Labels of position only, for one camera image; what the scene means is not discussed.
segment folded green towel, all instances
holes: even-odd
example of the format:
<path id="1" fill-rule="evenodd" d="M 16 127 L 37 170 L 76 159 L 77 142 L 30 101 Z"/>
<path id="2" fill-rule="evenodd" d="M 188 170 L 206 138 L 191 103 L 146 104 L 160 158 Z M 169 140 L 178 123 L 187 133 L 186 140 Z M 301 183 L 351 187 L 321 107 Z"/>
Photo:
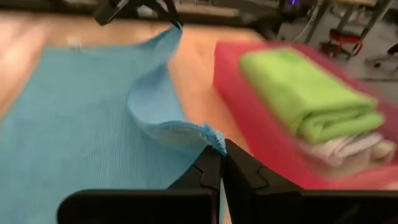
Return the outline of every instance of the folded green towel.
<path id="1" fill-rule="evenodd" d="M 377 101 L 290 49 L 248 53 L 239 67 L 262 102 L 309 143 L 367 132 L 384 118 Z"/>

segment blue towel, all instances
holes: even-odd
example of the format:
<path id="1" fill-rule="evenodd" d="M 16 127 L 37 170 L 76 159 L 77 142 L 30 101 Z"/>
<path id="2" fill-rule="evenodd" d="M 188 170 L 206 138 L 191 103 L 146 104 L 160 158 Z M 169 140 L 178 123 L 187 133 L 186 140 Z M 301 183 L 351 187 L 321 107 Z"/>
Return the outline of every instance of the blue towel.
<path id="1" fill-rule="evenodd" d="M 225 154 L 178 102 L 167 62 L 181 35 L 44 50 L 0 126 L 1 224 L 54 224 L 81 189 L 166 189 L 207 144 Z"/>

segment pink bin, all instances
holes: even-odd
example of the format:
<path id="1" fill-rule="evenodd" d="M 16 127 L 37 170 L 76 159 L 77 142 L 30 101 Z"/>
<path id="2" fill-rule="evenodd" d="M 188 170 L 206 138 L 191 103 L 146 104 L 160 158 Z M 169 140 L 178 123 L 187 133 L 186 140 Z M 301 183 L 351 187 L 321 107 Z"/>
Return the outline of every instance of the pink bin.
<path id="1" fill-rule="evenodd" d="M 356 178 L 351 177 L 350 184 L 341 184 L 346 183 L 345 179 L 326 178 L 312 170 L 293 136 L 274 119 L 271 112 L 257 98 L 255 92 L 239 73 L 238 60 L 246 52 L 280 46 L 286 45 L 261 42 L 219 42 L 215 50 L 214 87 L 227 104 L 254 157 L 305 189 L 378 189 L 382 184 L 398 181 L 398 166 L 395 166 L 398 165 L 397 157 L 391 166 L 358 174 Z M 375 96 L 359 82 L 348 78 L 337 65 L 310 47 L 305 45 L 291 47 L 301 51 L 353 88 Z M 398 133 L 395 132 L 395 127 L 398 128 L 398 108 L 380 97 L 377 98 L 378 109 L 386 118 L 380 132 L 386 139 L 398 142 Z"/>

